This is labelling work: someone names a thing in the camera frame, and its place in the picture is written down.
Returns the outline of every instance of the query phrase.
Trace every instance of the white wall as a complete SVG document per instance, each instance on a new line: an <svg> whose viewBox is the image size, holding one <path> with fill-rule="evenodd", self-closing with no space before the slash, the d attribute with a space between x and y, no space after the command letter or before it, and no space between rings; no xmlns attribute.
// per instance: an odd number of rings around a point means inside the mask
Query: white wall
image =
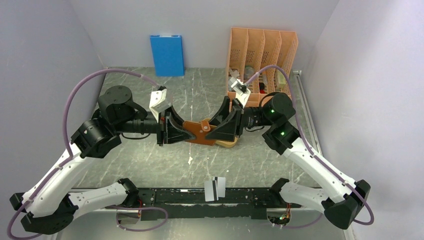
<svg viewBox="0 0 424 240"><path fill-rule="evenodd" d="M153 67L149 35L181 34L186 67L224 68L230 27L297 32L301 69L339 0L71 0L106 66Z"/></svg>
<svg viewBox="0 0 424 240"><path fill-rule="evenodd" d="M302 76L324 155L371 184L359 240L424 239L423 23L420 0L340 0Z"/></svg>
<svg viewBox="0 0 424 240"><path fill-rule="evenodd" d="M62 114L74 86L102 69L88 34L65 0L0 1L0 239L14 210L63 153ZM76 95L72 134L93 112L102 78ZM17 236L29 236L18 218Z"/></svg>

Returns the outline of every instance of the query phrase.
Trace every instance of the table surface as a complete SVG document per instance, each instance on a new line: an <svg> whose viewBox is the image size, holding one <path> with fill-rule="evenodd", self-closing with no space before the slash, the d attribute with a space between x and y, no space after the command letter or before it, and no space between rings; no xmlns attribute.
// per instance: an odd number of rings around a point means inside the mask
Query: table surface
<svg viewBox="0 0 424 240"><path fill-rule="evenodd" d="M227 93L224 68L188 68L182 77L156 77L154 68L125 67L151 77L166 86L172 95L173 106L187 121L201 121L212 117ZM294 101L300 123L308 142L318 140L307 123L306 106L301 101L297 79L290 77L294 86ZM153 87L140 78L122 73L106 75L100 94L108 88L124 85L132 90L133 100L149 109ZM290 122L295 126L294 117ZM270 187L279 178L308 187L318 184L292 161L271 150L264 142L266 131L244 132L232 148L178 142L159 146L156 136L143 140L122 139L97 165L93 166L75 185L76 188L101 188L118 179L129 178L139 188L203 188L204 181L225 177L226 187Z"/></svg>

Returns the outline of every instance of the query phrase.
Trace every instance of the orange plastic organizer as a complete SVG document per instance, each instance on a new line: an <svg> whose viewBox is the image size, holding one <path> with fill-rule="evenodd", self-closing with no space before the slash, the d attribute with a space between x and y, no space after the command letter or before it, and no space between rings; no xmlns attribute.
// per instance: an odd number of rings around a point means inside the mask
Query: orange plastic organizer
<svg viewBox="0 0 424 240"><path fill-rule="evenodd" d="M277 65L290 74L293 60L298 48L298 37L293 31L277 31L232 27L227 55L225 83L228 86L229 70L237 70L243 82L245 67L254 68L255 72L268 65ZM249 86L251 95L248 107L257 107L259 101L266 95L259 92L259 83L265 84L265 92L282 92L291 97L287 84L278 85L275 68L267 69ZM234 98L235 93L228 91L228 96Z"/></svg>

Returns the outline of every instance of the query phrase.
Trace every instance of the gray marble table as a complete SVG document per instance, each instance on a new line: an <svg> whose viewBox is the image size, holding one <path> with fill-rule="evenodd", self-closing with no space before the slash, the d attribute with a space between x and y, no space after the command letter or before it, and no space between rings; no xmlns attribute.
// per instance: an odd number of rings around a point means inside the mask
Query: gray marble table
<svg viewBox="0 0 424 240"><path fill-rule="evenodd" d="M184 120L200 121L212 117L226 94L223 68L188 68L183 77L156 77L154 69L146 67L126 69L147 75L166 86L172 94L174 108ZM301 126L307 140L314 142L316 139L306 121L306 107L301 102L298 82L294 77L290 82L295 86L294 100L301 108L297 110ZM109 73L100 94L115 85L129 87L134 101L148 110L151 85L140 78ZM296 123L294 117L290 122ZM161 147L156 144L154 135L143 140L122 139L122 144L93 166L75 187L101 188L120 178L130 178L141 188L202 188L204 181L214 176L225 177L227 187L270 187L279 178L318 187L300 167L268 148L261 136L265 130L245 132L232 148L188 142Z"/></svg>

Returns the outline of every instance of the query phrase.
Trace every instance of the blue box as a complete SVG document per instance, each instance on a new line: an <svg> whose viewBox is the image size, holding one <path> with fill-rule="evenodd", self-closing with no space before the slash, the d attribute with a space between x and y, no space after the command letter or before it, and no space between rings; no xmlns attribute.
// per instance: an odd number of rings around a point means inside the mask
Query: blue box
<svg viewBox="0 0 424 240"><path fill-rule="evenodd" d="M151 35L150 44L156 76L184 76L181 35Z"/></svg>

